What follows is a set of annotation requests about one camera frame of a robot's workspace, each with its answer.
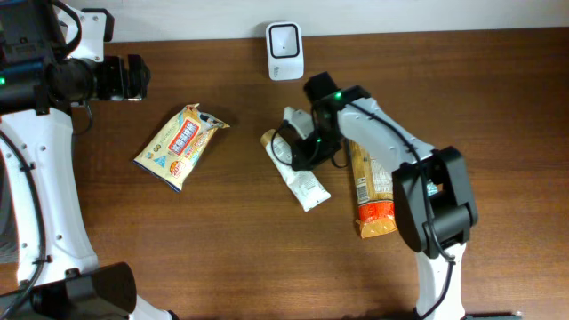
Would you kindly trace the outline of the white tube with gold cap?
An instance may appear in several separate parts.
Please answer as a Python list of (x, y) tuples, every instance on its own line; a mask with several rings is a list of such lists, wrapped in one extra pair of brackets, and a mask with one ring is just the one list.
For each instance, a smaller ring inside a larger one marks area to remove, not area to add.
[(260, 138), (260, 143), (304, 212), (310, 211), (331, 197), (313, 172), (295, 171), (290, 165), (285, 164), (292, 160), (291, 148), (275, 129), (265, 132)]

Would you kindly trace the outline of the orange spaghetti pasta packet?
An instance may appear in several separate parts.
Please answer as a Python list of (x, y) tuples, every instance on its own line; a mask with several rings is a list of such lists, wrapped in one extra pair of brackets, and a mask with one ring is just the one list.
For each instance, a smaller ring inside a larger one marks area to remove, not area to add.
[(357, 192), (357, 225), (361, 238), (397, 230), (391, 173), (361, 145), (349, 141), (350, 162)]

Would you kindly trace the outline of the small teal tissue pack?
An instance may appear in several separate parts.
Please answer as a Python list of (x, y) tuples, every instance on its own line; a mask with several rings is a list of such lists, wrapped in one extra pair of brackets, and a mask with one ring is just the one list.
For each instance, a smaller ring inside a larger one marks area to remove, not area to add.
[(435, 183), (433, 183), (431, 180), (428, 181), (427, 183), (427, 194), (428, 196), (433, 196), (436, 193), (438, 193), (438, 187)]

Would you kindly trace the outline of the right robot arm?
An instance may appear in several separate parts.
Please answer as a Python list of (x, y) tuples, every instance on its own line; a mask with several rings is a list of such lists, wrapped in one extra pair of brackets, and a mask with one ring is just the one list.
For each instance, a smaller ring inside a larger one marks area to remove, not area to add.
[(295, 171), (311, 171), (333, 158), (342, 140), (361, 145), (390, 173), (399, 235), (416, 254), (416, 319), (464, 319), (461, 263), (478, 212), (464, 157), (435, 148), (389, 117), (362, 86), (340, 88), (324, 72), (303, 87), (309, 111), (284, 110)]

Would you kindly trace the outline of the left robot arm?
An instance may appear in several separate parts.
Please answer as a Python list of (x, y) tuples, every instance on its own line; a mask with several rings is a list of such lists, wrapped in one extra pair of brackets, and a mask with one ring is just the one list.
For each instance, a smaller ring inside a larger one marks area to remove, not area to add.
[(138, 55), (108, 56), (114, 17), (61, 1), (1, 4), (1, 260), (19, 287), (4, 319), (171, 319), (138, 293), (123, 262), (102, 267), (86, 233), (72, 164), (72, 108), (142, 100)]

